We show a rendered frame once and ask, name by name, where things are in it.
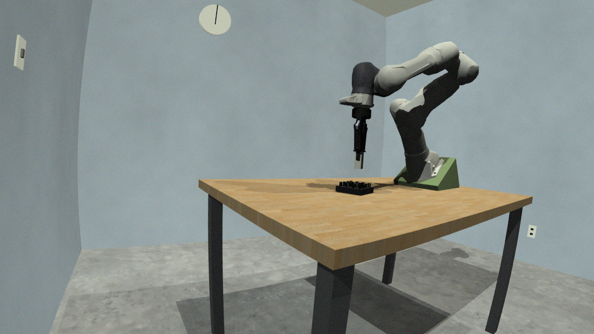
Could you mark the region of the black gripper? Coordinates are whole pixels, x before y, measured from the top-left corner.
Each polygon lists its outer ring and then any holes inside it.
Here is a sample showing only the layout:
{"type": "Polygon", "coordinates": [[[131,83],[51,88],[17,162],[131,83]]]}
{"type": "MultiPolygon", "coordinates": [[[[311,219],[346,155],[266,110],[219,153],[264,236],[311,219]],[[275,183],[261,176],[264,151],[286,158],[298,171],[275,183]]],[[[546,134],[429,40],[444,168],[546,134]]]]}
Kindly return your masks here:
{"type": "Polygon", "coordinates": [[[361,107],[353,108],[352,117],[356,119],[356,122],[354,123],[354,169],[363,169],[363,157],[364,152],[366,152],[365,145],[368,130],[366,120],[371,118],[371,110],[361,107]]]}

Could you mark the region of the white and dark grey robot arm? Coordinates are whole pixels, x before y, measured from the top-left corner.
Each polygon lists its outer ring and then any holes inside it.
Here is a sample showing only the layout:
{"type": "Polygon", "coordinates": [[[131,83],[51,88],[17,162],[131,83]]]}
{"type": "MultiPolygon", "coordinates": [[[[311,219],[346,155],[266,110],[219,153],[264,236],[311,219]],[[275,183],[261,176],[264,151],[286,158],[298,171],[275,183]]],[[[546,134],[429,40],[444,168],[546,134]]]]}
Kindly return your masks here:
{"type": "Polygon", "coordinates": [[[395,99],[390,104],[390,113],[403,143],[406,173],[410,180],[427,180],[439,174],[444,160],[428,149],[421,128],[429,113],[451,97],[459,85],[469,84],[477,78],[478,64],[451,41],[433,45],[406,63],[387,65],[382,69],[369,62],[358,63],[352,73],[351,96],[339,101],[354,108],[369,109],[374,107],[374,95],[387,97],[421,73],[432,75],[444,69],[448,73],[421,88],[412,101],[395,99]]]}

